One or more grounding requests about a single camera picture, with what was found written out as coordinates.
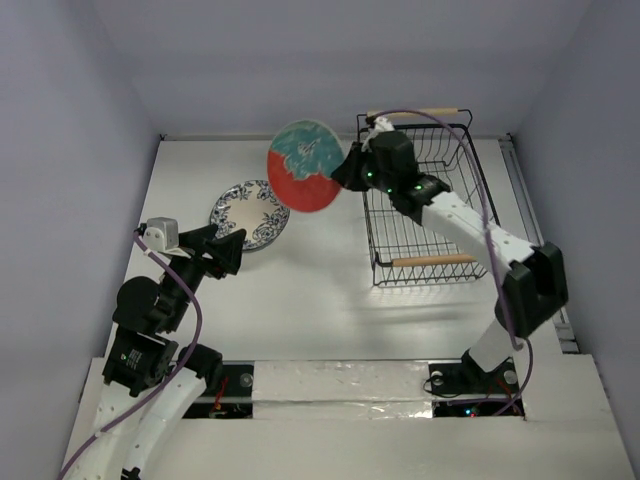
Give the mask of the blue floral white plate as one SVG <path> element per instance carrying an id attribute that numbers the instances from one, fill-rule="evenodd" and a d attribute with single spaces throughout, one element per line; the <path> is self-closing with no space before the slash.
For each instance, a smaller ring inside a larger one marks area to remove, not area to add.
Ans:
<path id="1" fill-rule="evenodd" d="M 209 221 L 218 226 L 217 238 L 245 229 L 246 238 L 259 241 L 277 239 L 289 217 L 290 210 L 267 180 L 248 180 L 230 187 L 216 200 Z"/>

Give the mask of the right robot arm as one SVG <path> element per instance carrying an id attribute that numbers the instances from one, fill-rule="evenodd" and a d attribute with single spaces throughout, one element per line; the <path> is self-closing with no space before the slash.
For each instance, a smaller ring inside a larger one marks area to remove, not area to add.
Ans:
<path id="1" fill-rule="evenodd" d="M 492 274 L 495 318 L 461 358 L 460 379 L 468 390 L 491 386 L 496 369 L 567 304 L 560 248 L 510 234 L 486 209 L 474 210 L 439 177 L 421 172 L 403 132 L 379 132 L 353 143 L 331 177 L 350 191 L 387 195 L 397 212 L 444 236 Z"/>

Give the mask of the white bowl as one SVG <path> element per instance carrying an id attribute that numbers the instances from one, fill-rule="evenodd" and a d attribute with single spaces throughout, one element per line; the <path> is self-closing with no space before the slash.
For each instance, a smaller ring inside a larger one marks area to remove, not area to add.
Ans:
<path id="1" fill-rule="evenodd" d="M 265 248 L 268 248 L 276 241 L 275 238 L 267 239 L 267 240 L 251 240 L 246 238 L 243 243 L 243 252 L 244 253 L 256 253 Z"/>

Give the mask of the teal red plate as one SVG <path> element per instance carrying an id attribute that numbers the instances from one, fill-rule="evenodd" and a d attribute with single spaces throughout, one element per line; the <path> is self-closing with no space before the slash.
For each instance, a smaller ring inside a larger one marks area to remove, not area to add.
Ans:
<path id="1" fill-rule="evenodd" d="M 267 179 L 286 207 L 314 213 L 328 207 L 341 186 L 331 174 L 345 160 L 341 142 L 326 124 L 291 122 L 273 137 L 267 153 Z"/>

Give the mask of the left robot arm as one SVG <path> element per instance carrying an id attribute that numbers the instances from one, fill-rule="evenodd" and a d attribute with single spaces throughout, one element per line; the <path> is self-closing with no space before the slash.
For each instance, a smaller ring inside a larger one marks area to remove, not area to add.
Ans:
<path id="1" fill-rule="evenodd" d="M 145 478 L 193 401 L 222 387 L 222 354 L 199 342 L 204 314 L 196 291 L 204 278 L 238 273 L 246 232 L 217 231 L 211 224 L 179 232 L 165 217 L 134 231 L 134 244 L 163 273 L 158 281 L 132 277 L 118 290 L 93 432 L 59 478 Z"/>

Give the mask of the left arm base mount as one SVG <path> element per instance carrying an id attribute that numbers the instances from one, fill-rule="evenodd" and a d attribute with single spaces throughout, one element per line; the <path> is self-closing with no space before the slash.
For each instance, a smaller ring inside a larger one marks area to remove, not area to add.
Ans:
<path id="1" fill-rule="evenodd" d="M 208 389 L 186 410 L 184 419 L 235 420 L 253 417 L 254 364 L 225 363 L 215 389 Z"/>

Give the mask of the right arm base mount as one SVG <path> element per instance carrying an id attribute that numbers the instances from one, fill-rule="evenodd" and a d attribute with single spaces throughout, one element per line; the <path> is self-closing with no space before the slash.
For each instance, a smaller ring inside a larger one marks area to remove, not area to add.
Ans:
<path id="1" fill-rule="evenodd" d="M 511 360 L 485 372 L 462 363 L 429 365 L 422 384 L 435 418 L 524 417 L 521 385 Z"/>

